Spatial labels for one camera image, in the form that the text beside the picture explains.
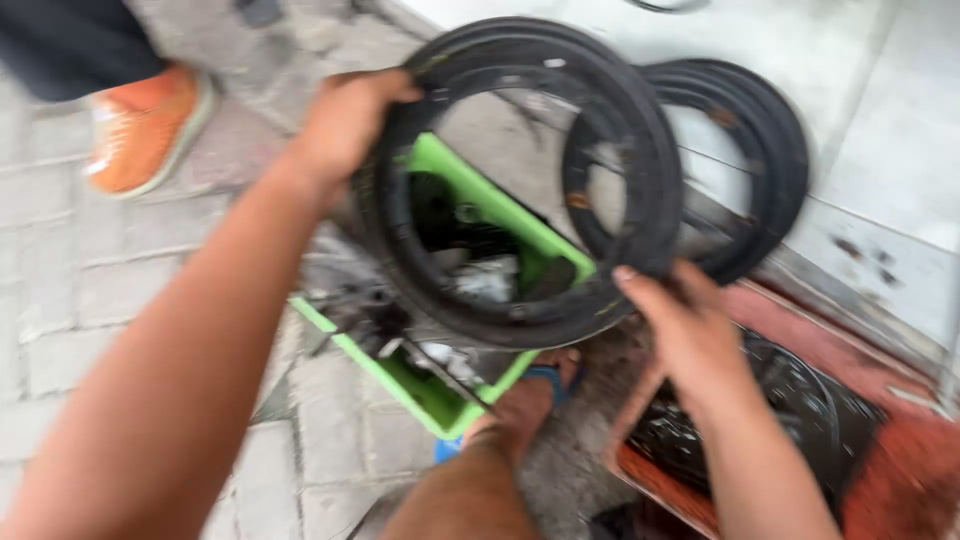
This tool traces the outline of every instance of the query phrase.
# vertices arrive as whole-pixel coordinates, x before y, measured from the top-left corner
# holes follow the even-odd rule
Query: green plastic crate
[[[447,179],[458,203],[473,203],[484,221],[516,236],[520,244],[518,286],[521,291],[537,279],[550,259],[558,256],[566,257],[576,265],[577,281],[595,271],[593,261],[587,255],[492,184],[436,136],[424,134],[417,140],[408,157],[408,169],[431,172]],[[337,330],[303,298],[291,298],[290,304],[321,331]],[[335,335],[333,342],[376,377],[428,430],[442,439],[460,436],[483,413],[480,406],[467,402],[441,380],[432,376],[424,378],[420,370],[409,367],[403,351],[376,360],[364,354],[347,335]],[[496,384],[475,388],[477,395],[487,403],[494,403],[523,375],[538,352],[518,354],[514,364]]]

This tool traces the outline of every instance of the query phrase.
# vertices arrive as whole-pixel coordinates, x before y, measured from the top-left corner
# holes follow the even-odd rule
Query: pant leg
[[[149,79],[166,67],[123,0],[0,0],[0,60],[48,101]]]

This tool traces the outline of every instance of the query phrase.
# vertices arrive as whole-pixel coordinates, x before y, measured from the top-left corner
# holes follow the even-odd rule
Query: shoe sole
[[[174,141],[170,153],[163,160],[159,170],[144,185],[139,185],[122,193],[109,193],[108,197],[118,201],[132,199],[152,191],[170,180],[177,169],[177,165],[189,153],[193,141],[197,139],[197,136],[206,127],[207,122],[213,117],[219,101],[220,94],[213,85],[213,78],[205,71],[197,71],[197,104],[183,122],[180,132],[177,134],[177,140]]]

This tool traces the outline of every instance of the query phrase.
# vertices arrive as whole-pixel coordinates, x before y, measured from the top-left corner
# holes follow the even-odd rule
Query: forearm
[[[694,417],[725,538],[839,539],[803,455],[757,391]]]
[[[130,537],[184,492],[209,509],[300,254],[340,184],[307,178],[285,154],[248,190],[71,396],[29,467],[12,537]]]

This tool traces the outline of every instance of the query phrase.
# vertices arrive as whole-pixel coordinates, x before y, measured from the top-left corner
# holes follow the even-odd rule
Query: person
[[[90,96],[90,183],[116,198],[169,179],[216,111],[209,74],[161,58],[123,0],[0,0],[0,60],[45,101]]]
[[[302,133],[71,394],[27,467],[5,538],[200,534],[244,438],[301,251],[345,196],[390,104],[421,95],[398,68],[322,83]],[[630,268],[613,277],[649,320],[703,434],[725,536],[839,538],[754,382],[717,286],[685,261],[674,274],[683,301]],[[566,388],[579,361],[560,349],[536,363],[553,366]],[[514,475],[555,391],[546,378],[518,381],[495,417],[470,427],[461,452],[425,474],[381,538],[538,538]]]

